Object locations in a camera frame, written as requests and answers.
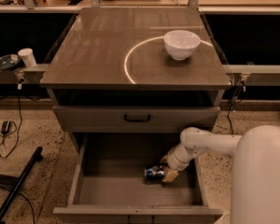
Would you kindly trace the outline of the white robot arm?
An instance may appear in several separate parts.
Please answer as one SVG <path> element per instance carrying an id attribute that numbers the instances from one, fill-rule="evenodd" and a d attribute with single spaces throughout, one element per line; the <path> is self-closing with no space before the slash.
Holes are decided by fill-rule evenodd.
<path id="1" fill-rule="evenodd" d="M 206 150 L 233 158 L 230 224 L 280 224 L 280 127 L 258 126 L 243 135 L 187 128 L 161 159 L 163 180 L 175 180 Z"/>

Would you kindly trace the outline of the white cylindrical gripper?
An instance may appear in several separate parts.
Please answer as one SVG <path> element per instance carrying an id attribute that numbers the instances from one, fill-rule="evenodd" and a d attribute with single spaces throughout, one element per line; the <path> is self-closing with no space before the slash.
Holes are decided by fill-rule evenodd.
<path id="1" fill-rule="evenodd" d="M 167 163 L 170 169 L 165 171 L 163 183 L 170 183 L 176 180 L 178 172 L 184 171 L 189 163 L 201 156 L 205 152 L 204 148 L 188 147 L 185 143 L 179 143 L 172 147 L 167 155 L 163 156 L 160 163 Z"/>

